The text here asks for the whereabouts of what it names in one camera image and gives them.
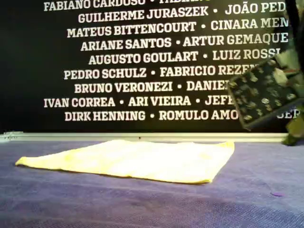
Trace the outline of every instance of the white metal strip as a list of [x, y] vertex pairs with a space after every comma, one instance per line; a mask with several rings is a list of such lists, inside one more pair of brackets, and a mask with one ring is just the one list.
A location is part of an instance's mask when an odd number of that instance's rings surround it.
[[286, 133], [6, 133], [10, 141], [280, 142]]

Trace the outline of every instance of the yellow cloth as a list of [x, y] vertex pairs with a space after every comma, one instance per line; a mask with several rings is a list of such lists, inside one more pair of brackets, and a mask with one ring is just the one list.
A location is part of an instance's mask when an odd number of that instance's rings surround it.
[[16, 165], [175, 183], [205, 183], [213, 181], [233, 152], [233, 142], [113, 140], [41, 157], [21, 157]]

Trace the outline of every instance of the black wall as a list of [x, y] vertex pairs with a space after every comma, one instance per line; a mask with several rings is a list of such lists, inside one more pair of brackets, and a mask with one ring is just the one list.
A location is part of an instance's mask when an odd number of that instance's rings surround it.
[[[225, 14], [228, 5], [241, 4], [243, 1], [232, 0], [202, 0], [194, 2], [180, 2], [161, 4], [160, 0], [151, 2], [146, 0], [143, 5], [104, 7], [95, 9], [76, 9], [62, 11], [44, 11], [44, 2], [38, 0], [11, 1], [4, 4], [4, 23], [1, 26], [1, 121], [5, 131], [25, 131], [25, 132], [243, 132], [239, 121], [229, 119], [212, 118], [214, 111], [221, 115], [221, 110], [228, 110], [233, 113], [233, 105], [227, 101], [221, 105], [206, 105], [204, 102], [209, 95], [227, 95], [225, 90], [204, 90], [187, 91], [187, 81], [196, 83], [204, 80], [228, 80], [232, 75], [219, 75], [219, 65], [253, 65], [262, 60], [244, 59], [244, 49], [280, 48], [286, 49], [286, 43], [269, 44], [242, 44], [229, 45], [226, 42], [228, 35], [236, 34], [265, 34], [288, 32], [286, 27], [262, 28], [261, 18], [281, 18], [282, 12], [262, 12], [261, 3], [267, 0], [248, 1], [256, 3], [257, 13], [245, 14]], [[113, 12], [126, 10], [144, 10], [144, 15], [149, 14], [151, 9], [172, 9], [181, 7], [208, 6], [208, 16], [199, 17], [179, 17], [170, 19], [142, 19], [123, 20], [98, 23], [79, 23], [78, 15], [86, 13]], [[272, 11], [277, 9], [277, 5], [272, 5]], [[213, 20], [238, 20], [255, 19], [258, 28], [252, 29], [228, 29], [212, 30]], [[100, 37], [68, 38], [67, 29], [89, 28], [89, 27], [111, 27], [121, 25], [139, 25], [153, 23], [174, 23], [174, 22], [196, 22], [195, 31], [156, 33], [156, 34], [130, 34], [130, 35], [109, 35]], [[186, 37], [193, 36], [223, 36], [224, 45], [204, 45], [194, 47], [183, 47]], [[168, 38], [171, 40], [170, 47], [163, 48], [142, 48], [142, 49], [119, 49], [119, 50], [99, 50], [81, 51], [83, 42], [123, 40], [134, 42], [135, 39], [144, 38]], [[214, 60], [213, 51], [220, 50], [240, 50], [241, 59]], [[89, 65], [91, 56], [111, 55], [111, 54], [134, 54], [141, 57], [145, 53], [198, 51], [196, 61], [186, 62], [158, 62], [158, 63], [127, 63], [127, 64], [102, 64]], [[214, 66], [214, 75], [205, 76], [170, 76], [161, 77], [160, 67], [188, 67], [188, 66]], [[147, 75], [144, 78], [117, 78], [105, 79], [100, 74], [99, 79], [88, 80], [64, 80], [65, 70], [86, 70], [98, 69], [100, 72], [110, 68], [146, 68]], [[172, 82], [172, 91], [144, 92], [144, 93], [119, 93], [116, 91], [115, 83], [139, 83], [139, 82]], [[75, 84], [110, 83], [113, 86], [111, 93], [75, 93]], [[148, 106], [128, 106], [131, 97], [147, 97]], [[150, 102], [151, 96], [188, 96], [190, 106], [153, 106]], [[73, 98], [86, 97], [112, 97], [115, 106], [110, 107], [72, 107]], [[48, 98], [69, 98], [69, 107], [45, 108], [44, 99]], [[159, 120], [159, 111], [180, 111], [197, 110], [209, 114], [205, 120]], [[146, 118], [143, 121], [94, 121], [93, 112], [112, 111], [144, 111]], [[91, 112], [91, 121], [65, 121], [65, 112]], [[256, 132], [284, 132], [288, 119], [276, 119], [268, 123], [263, 128], [256, 129]]]

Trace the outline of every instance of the fabric texture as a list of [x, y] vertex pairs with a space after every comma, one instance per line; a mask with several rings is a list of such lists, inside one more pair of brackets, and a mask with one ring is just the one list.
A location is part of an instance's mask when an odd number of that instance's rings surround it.
[[178, 183], [212, 182], [234, 151], [234, 143], [199, 144], [113, 140], [40, 157], [16, 165]]
[[303, 144], [236, 142], [214, 181], [199, 185], [15, 166], [98, 143], [0, 143], [0, 227], [304, 227]]

